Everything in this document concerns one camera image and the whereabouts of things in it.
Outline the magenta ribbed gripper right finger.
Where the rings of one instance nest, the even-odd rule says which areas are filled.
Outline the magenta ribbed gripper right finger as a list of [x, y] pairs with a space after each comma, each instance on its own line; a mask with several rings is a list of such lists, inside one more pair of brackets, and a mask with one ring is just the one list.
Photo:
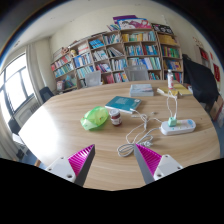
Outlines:
[[145, 184], [150, 184], [182, 169], [170, 155], [160, 155], [142, 145], [134, 145], [134, 155]]

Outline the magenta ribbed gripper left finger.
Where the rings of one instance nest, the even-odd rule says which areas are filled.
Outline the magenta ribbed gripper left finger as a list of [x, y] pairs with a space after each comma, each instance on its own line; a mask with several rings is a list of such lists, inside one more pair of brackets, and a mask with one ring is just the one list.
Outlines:
[[59, 157], [46, 168], [46, 171], [83, 186], [94, 156], [95, 145], [92, 144], [69, 157]]

